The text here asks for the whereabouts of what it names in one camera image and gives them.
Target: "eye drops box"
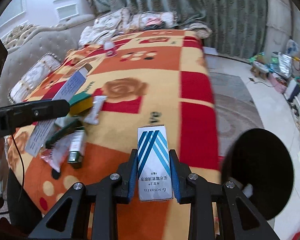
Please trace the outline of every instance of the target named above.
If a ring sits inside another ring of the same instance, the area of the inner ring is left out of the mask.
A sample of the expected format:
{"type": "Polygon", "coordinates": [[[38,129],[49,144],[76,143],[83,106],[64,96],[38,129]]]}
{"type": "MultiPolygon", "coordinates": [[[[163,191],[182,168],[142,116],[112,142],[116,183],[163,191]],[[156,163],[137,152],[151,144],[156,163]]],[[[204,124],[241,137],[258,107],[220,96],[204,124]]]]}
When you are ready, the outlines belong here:
{"type": "Polygon", "coordinates": [[[138,185],[140,201],[173,198],[164,125],[138,128],[138,185]]]}

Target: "rug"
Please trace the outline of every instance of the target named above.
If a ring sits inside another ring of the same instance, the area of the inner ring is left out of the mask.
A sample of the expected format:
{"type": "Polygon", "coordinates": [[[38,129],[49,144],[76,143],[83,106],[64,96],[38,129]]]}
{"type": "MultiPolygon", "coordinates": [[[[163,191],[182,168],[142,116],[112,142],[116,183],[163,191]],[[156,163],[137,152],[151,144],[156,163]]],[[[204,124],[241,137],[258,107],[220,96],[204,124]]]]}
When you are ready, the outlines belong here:
{"type": "Polygon", "coordinates": [[[217,113],[219,156],[246,130],[263,128],[252,97],[238,76],[210,72],[217,113]]]}

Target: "pink box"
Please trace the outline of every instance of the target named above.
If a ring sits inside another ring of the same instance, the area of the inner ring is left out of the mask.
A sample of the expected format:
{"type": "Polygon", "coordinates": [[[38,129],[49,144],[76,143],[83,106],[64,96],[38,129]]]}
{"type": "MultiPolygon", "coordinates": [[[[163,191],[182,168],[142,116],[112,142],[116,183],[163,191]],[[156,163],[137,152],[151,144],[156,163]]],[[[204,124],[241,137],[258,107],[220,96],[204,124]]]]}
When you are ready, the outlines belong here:
{"type": "Polygon", "coordinates": [[[270,83],[274,86],[274,89],[277,90],[279,93],[283,94],[286,91],[287,87],[285,85],[280,84],[275,79],[272,73],[269,73],[268,79],[270,83]]]}

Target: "bed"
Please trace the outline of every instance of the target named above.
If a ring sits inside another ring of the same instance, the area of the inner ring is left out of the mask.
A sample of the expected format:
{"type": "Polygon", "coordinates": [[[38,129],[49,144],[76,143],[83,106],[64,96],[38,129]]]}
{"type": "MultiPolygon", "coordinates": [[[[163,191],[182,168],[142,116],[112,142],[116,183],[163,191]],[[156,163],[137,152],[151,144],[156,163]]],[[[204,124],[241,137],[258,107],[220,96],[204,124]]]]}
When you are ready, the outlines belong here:
{"type": "MultiPolygon", "coordinates": [[[[180,161],[208,181],[219,182],[214,99],[200,39],[192,31],[156,30],[120,35],[114,43],[114,57],[105,57],[99,45],[70,50],[62,66],[27,98],[52,98],[85,63],[92,70],[78,93],[108,96],[99,125],[86,126],[83,167],[75,170],[63,163],[58,179],[39,156],[24,151],[34,125],[15,134],[26,170],[24,189],[43,214],[75,182],[91,184],[115,172],[136,148],[137,128],[148,124],[164,124],[169,149],[176,150],[180,161]]],[[[13,145],[8,161],[21,183],[22,166],[13,145]]],[[[119,239],[187,239],[189,217],[189,205],[175,199],[141,203],[136,191],[130,205],[118,205],[119,239]]]]}

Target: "plastic bag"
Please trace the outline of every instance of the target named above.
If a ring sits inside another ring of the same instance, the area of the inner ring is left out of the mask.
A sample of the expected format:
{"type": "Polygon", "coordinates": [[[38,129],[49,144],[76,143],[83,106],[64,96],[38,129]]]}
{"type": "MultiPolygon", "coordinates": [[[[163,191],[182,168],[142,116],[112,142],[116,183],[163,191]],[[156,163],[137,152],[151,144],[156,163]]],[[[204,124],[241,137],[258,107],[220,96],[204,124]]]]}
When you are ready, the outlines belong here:
{"type": "Polygon", "coordinates": [[[52,150],[45,149],[40,153],[40,158],[60,173],[61,164],[68,155],[69,147],[73,139],[73,133],[58,140],[52,150]]]}
{"type": "Polygon", "coordinates": [[[288,40],[287,50],[285,54],[290,57],[295,57],[296,55],[298,55],[299,51],[300,49],[298,44],[294,40],[288,40]]]}
{"type": "Polygon", "coordinates": [[[93,98],[93,106],[89,112],[89,114],[86,116],[86,118],[83,120],[85,123],[97,125],[99,124],[99,111],[102,108],[103,102],[107,99],[107,96],[95,96],[93,98]]]}
{"type": "Polygon", "coordinates": [[[252,63],[254,61],[257,61],[259,63],[262,63],[262,64],[265,64],[265,53],[264,52],[261,52],[251,58],[249,58],[249,62],[252,63]]]}

